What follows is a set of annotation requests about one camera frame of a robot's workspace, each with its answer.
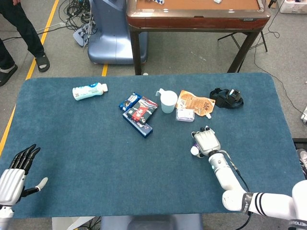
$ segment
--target plastic bottle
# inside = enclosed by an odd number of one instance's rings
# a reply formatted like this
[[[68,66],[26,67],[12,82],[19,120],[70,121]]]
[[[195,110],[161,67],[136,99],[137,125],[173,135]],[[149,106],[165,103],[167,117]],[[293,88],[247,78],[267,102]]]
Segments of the plastic bottle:
[[[77,101],[96,95],[102,95],[104,92],[107,92],[107,85],[99,82],[72,89],[72,95]]]

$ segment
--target foot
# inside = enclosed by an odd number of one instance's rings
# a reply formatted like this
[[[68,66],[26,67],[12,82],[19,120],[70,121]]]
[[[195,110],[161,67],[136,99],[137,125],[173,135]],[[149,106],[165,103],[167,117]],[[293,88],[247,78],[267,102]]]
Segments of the foot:
[[[36,61],[36,64],[37,64],[38,71],[40,71],[40,72],[46,72],[50,67],[49,60],[48,60],[47,55],[45,53],[42,57],[35,58],[35,61]]]
[[[0,69],[0,86],[4,85],[17,69],[17,65],[14,65],[9,69]]]

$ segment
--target black stripe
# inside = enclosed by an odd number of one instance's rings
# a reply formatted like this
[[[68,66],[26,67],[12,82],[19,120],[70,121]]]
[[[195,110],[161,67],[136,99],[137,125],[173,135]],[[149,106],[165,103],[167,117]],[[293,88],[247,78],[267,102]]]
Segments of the black stripe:
[[[263,214],[260,212],[260,210],[259,210],[259,208],[258,208],[258,205],[257,205],[257,198],[258,198],[258,196],[259,196],[259,193],[257,193],[257,195],[256,195],[256,197],[255,197],[255,207],[256,207],[258,213],[259,213],[260,215],[263,215]]]
[[[263,211],[263,209],[262,209],[262,205],[261,205],[261,198],[262,198],[263,195],[264,195],[264,193],[262,193],[262,194],[260,195],[260,197],[259,197],[259,206],[260,206],[260,209],[261,209],[263,215],[267,216],[267,215],[264,213],[264,211]]]

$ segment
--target small white box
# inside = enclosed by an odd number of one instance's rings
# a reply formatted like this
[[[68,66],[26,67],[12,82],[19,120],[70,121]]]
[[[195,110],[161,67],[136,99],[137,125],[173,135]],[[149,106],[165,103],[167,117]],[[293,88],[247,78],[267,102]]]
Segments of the small white box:
[[[295,0],[278,0],[281,13],[307,13],[307,0],[295,2]]]

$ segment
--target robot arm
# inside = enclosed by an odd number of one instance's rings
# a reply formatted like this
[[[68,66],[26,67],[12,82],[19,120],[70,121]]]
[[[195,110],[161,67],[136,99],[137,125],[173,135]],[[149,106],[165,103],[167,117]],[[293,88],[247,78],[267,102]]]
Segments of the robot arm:
[[[14,215],[12,206],[18,203],[21,197],[39,192],[47,183],[45,177],[37,186],[24,189],[25,178],[29,173],[32,162],[40,148],[32,145],[19,152],[12,160],[0,178],[0,230],[7,230]]]
[[[223,193],[222,202],[230,211],[241,211],[243,213],[253,212],[263,216],[290,220],[289,227],[298,230],[307,230],[307,180],[297,183],[293,187],[293,197],[282,194],[250,193],[246,192],[240,185],[233,171],[229,167],[221,150],[213,130],[209,127],[201,128],[200,132],[193,132],[199,152],[191,151],[199,158],[209,157],[209,163],[221,184],[226,190]]]

